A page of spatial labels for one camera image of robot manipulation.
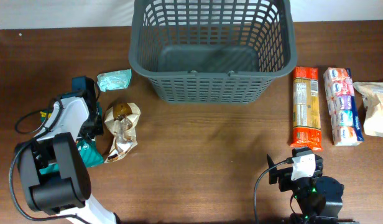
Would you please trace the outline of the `beige Pantree snack bag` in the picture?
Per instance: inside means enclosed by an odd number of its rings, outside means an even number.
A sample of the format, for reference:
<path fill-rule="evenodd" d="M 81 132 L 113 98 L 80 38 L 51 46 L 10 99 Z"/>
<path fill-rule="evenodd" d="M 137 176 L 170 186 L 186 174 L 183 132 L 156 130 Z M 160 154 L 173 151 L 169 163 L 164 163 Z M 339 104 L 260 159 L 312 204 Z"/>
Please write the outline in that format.
<path fill-rule="evenodd" d="M 106 111 L 104 123 L 114 138 L 105 163 L 123 159 L 138 145 L 136 126 L 140 115 L 135 103 L 118 103 Z"/>

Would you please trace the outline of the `green Nescafe coffee bag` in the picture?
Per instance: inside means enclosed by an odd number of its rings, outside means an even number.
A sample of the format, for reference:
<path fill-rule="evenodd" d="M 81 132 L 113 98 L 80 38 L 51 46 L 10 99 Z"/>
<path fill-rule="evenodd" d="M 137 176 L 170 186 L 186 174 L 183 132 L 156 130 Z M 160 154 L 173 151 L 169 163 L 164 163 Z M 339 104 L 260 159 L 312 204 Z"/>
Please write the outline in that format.
<path fill-rule="evenodd" d="M 102 109 L 97 104 L 98 107 L 98 114 L 102 114 Z M 78 137 L 76 140 L 76 147 L 78 149 L 78 152 L 80 153 L 80 156 L 85 164 L 86 167 L 94 167 L 98 166 L 104 163 L 103 156 L 98 152 L 96 148 L 96 139 L 90 139 L 90 140 L 84 140 L 81 137 Z M 40 169 L 39 172 L 44 174 L 49 174 L 52 172 L 58 171 L 58 165 L 57 164 L 50 164 L 48 167 Z"/>

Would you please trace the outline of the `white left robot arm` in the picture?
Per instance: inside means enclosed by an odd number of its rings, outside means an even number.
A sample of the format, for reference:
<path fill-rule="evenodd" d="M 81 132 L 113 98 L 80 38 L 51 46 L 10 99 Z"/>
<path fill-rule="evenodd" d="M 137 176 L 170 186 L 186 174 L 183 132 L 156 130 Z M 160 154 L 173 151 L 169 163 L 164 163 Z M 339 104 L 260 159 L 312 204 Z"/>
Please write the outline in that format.
<path fill-rule="evenodd" d="M 16 210 L 33 222 L 120 223 L 91 193 L 90 176 L 76 146 L 78 137 L 103 134 L 100 90 L 86 76 L 52 98 L 34 137 L 19 143 L 9 168 L 9 193 Z"/>

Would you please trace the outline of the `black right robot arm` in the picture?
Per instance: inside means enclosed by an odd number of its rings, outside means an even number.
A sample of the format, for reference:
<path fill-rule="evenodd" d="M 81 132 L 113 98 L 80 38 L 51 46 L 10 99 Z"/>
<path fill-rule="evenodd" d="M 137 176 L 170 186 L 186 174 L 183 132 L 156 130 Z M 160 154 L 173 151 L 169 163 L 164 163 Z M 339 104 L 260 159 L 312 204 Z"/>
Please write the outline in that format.
<path fill-rule="evenodd" d="M 344 185 L 323 175 L 323 158 L 309 147 L 292 150 L 292 156 L 274 163 L 267 156 L 269 184 L 277 184 L 281 192 L 291 191 L 301 210 L 290 215 L 290 223 L 299 224 L 356 224 L 338 217 L 342 207 Z"/>

